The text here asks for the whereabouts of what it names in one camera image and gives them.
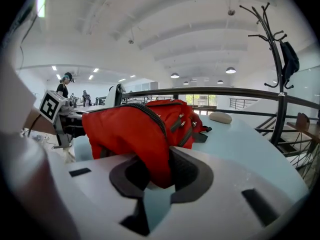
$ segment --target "window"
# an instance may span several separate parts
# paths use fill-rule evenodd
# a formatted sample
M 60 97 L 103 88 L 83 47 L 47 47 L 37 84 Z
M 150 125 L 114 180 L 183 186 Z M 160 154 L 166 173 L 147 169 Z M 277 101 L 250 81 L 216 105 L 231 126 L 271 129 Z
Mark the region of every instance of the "window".
M 193 105 L 194 104 L 194 95 L 193 94 L 186 94 L 185 101 L 188 105 Z
M 217 106 L 218 96 L 217 95 L 209 95 L 209 106 Z
M 216 107 L 218 103 L 218 96 L 214 94 L 210 94 L 210 95 L 187 94 L 185 95 L 185 101 L 188 105 Z

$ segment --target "black coat rack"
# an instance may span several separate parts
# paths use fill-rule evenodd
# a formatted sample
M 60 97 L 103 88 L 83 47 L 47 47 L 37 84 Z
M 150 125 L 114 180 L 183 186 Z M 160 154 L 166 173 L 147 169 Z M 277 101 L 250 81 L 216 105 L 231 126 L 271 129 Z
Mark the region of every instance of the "black coat rack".
M 272 55 L 273 55 L 273 59 L 274 59 L 274 63 L 275 63 L 276 75 L 277 75 L 277 83 L 274 86 L 272 86 L 268 83 L 264 83 L 264 85 L 268 86 L 270 88 L 276 88 L 277 86 L 279 86 L 278 111 L 277 111 L 277 117 L 276 117 L 274 129 L 273 129 L 272 137 L 270 140 L 270 142 L 273 145 L 277 145 L 277 143 L 279 142 L 280 137 L 281 137 L 281 133 L 282 133 L 282 130 L 283 130 L 283 127 L 285 124 L 286 113 L 287 113 L 287 100 L 286 100 L 287 93 L 284 92 L 284 88 L 290 89 L 290 88 L 293 88 L 293 85 L 290 87 L 287 87 L 287 83 L 289 82 L 289 80 L 286 80 L 285 82 L 283 82 L 283 67 L 282 67 L 279 51 L 278 51 L 278 48 L 276 45 L 276 42 L 281 43 L 282 40 L 287 37 L 287 34 L 284 34 L 279 39 L 276 39 L 276 36 L 279 34 L 283 34 L 284 33 L 283 30 L 276 32 L 275 34 L 272 34 L 272 32 L 270 30 L 269 20 L 268 20 L 267 13 L 266 13 L 269 5 L 270 5 L 270 3 L 268 2 L 266 4 L 266 6 L 263 6 L 263 5 L 261 6 L 262 11 L 263 11 L 262 17 L 258 13 L 256 8 L 254 8 L 253 6 L 251 7 L 252 10 L 245 8 L 242 5 L 240 5 L 240 7 L 247 10 L 248 12 L 253 14 L 258 19 L 257 24 L 260 23 L 262 25 L 262 27 L 265 31 L 265 34 L 266 34 L 266 36 L 261 35 L 261 34 L 250 34 L 250 35 L 248 35 L 248 37 L 259 37 L 259 38 L 263 39 L 264 41 L 269 43 L 269 46 L 270 46 L 269 49 L 272 51 Z

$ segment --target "light blue table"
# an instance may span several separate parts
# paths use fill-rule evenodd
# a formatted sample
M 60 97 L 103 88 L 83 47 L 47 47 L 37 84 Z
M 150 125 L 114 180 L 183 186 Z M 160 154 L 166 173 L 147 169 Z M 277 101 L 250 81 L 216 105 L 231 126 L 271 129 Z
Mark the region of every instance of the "light blue table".
M 206 133 L 205 143 L 194 143 L 193 150 L 212 154 L 244 165 L 282 189 L 287 196 L 297 202 L 308 194 L 308 188 L 296 169 L 262 135 L 241 119 L 234 118 L 231 124 L 223 124 L 200 115 L 204 126 L 212 127 Z M 92 159 L 92 151 L 87 136 L 74 139 L 76 161 Z

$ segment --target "red backpack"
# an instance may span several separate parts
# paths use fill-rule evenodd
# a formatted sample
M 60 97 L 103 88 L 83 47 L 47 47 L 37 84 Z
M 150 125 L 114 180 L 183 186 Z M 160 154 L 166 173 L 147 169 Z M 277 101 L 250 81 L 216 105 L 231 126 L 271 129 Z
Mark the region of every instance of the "red backpack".
M 128 103 L 83 114 L 82 125 L 94 159 L 136 154 L 151 181 L 162 188 L 172 185 L 169 146 L 191 149 L 193 142 L 206 141 L 200 132 L 211 130 L 179 99 Z

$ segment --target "white ceiling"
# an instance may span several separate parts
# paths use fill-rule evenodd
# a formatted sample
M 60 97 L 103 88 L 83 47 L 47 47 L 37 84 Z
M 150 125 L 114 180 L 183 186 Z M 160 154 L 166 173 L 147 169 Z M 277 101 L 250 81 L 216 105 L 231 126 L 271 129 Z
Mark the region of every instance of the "white ceiling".
M 36 73 L 37 76 L 41 77 L 45 81 L 58 81 L 57 75 L 62 78 L 66 72 L 72 74 L 75 82 L 81 83 L 97 83 L 97 84 L 116 84 L 119 80 L 121 83 L 129 83 L 132 81 L 140 80 L 141 78 L 133 75 L 123 74 L 115 71 L 106 70 L 104 68 L 99 68 L 97 72 L 94 72 L 94 68 L 79 66 L 79 65 L 59 65 L 55 64 L 56 70 L 53 70 L 52 66 L 38 66 L 38 67 L 28 67 L 23 70 L 31 70 Z
M 284 30 L 286 40 L 297 52 L 314 41 L 305 19 L 290 0 L 47 0 L 45 20 L 35 22 L 28 45 L 23 48 L 33 45 L 41 50 L 41 46 L 53 44 L 67 47 L 70 54 L 64 51 L 63 56 L 55 55 L 50 61 L 61 63 L 63 57 L 64 67 L 59 71 L 73 71 L 81 82 L 88 81 L 94 67 L 105 69 L 94 75 L 92 83 L 115 83 L 130 75 L 159 81 L 174 72 L 186 80 L 229 78 L 226 68 L 230 66 L 245 76 L 252 67 L 270 68 L 273 58 L 266 42 L 248 37 L 265 34 L 257 19 L 239 5 L 255 6 L 261 12 L 267 2 L 271 30 Z M 229 7 L 235 15 L 228 15 Z M 81 47 L 80 40 L 87 58 L 73 59 Z M 104 57 L 100 47 L 126 52 L 105 52 Z M 80 63 L 77 61 L 81 61 L 80 66 L 67 70 L 66 64 Z M 43 67 L 40 59 L 32 58 L 27 63 L 46 72 L 44 77 L 48 77 L 48 71 L 50 77 L 55 75 L 50 67 Z

